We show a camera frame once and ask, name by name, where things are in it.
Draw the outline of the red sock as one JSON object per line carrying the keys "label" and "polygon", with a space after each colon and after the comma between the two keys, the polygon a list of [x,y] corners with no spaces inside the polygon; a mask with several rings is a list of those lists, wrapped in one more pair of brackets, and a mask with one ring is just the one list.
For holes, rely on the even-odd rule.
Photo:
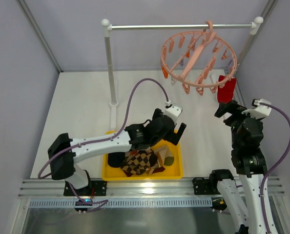
{"label": "red sock", "polygon": [[236,79],[232,78],[228,80],[223,88],[218,87],[217,89],[217,101],[219,103],[228,103],[233,99],[234,90],[236,87]]}

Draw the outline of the beige striped sock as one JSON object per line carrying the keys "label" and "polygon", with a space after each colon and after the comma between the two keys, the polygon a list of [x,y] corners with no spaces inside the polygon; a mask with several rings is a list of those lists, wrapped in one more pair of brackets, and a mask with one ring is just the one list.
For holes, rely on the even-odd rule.
{"label": "beige striped sock", "polygon": [[163,146],[155,151],[158,157],[158,162],[161,166],[171,166],[174,163],[174,156],[167,146]]}

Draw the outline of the brown argyle sock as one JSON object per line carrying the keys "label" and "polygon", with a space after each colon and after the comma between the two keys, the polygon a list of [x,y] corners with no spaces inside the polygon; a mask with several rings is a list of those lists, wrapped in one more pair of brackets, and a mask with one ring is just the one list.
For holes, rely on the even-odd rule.
{"label": "brown argyle sock", "polygon": [[158,156],[151,149],[129,151],[125,153],[120,168],[128,177],[140,176],[145,173],[149,175],[153,172],[157,162]]}

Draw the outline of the navy blue sock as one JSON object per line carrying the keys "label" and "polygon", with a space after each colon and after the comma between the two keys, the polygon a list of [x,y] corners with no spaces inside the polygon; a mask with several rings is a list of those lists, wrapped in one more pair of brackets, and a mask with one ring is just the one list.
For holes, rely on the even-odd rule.
{"label": "navy blue sock", "polygon": [[107,157],[107,163],[112,168],[119,168],[124,163],[124,159],[124,152],[110,153]]}

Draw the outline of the pink round clip hanger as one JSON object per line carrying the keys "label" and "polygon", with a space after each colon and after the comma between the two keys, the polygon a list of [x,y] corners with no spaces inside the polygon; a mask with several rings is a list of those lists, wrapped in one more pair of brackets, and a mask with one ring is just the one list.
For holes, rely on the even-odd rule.
{"label": "pink round clip hanger", "polygon": [[[199,95],[208,88],[212,93],[223,88],[234,78],[237,56],[234,49],[214,30],[212,21],[206,21],[207,28],[177,33],[162,45],[160,65],[165,79],[171,85],[180,83],[186,94],[195,89]],[[206,81],[217,62],[228,63],[227,74],[222,78]]]}

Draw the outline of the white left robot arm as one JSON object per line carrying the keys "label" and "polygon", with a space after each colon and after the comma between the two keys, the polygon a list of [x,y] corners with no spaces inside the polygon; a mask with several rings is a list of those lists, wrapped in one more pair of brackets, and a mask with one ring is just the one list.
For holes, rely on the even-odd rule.
{"label": "white left robot arm", "polygon": [[88,158],[146,150],[160,140],[177,145],[186,124],[174,131],[182,107],[172,104],[162,111],[157,108],[148,124],[131,124],[122,131],[93,137],[88,140],[71,139],[67,133],[60,134],[48,149],[50,175],[53,180],[65,180],[76,190],[89,186],[89,174],[77,164]]}

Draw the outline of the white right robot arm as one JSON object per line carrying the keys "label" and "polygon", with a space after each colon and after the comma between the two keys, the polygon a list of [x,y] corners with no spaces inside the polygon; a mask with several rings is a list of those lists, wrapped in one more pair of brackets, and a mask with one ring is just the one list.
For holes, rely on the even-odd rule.
{"label": "white right robot arm", "polygon": [[209,175],[213,190],[226,203],[238,234],[276,234],[268,194],[267,164],[260,149],[264,137],[262,119],[271,112],[270,102],[255,99],[248,109],[231,100],[220,103],[215,117],[229,113],[224,124],[231,130],[231,161],[236,169],[244,196],[228,169],[213,170]]}

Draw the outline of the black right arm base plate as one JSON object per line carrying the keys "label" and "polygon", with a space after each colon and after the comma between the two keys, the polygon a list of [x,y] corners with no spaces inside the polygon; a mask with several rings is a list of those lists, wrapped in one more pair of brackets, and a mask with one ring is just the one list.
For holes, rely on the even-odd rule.
{"label": "black right arm base plate", "polygon": [[195,195],[216,195],[217,191],[212,187],[210,180],[204,177],[195,177],[192,180]]}

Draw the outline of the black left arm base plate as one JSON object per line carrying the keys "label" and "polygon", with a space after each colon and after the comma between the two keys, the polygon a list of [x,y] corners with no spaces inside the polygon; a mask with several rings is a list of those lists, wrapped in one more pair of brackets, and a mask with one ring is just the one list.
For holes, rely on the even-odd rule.
{"label": "black left arm base plate", "polygon": [[[75,190],[79,196],[106,196],[107,182],[104,180],[91,180],[90,185],[85,188]],[[74,196],[68,182],[65,182],[64,196]]]}

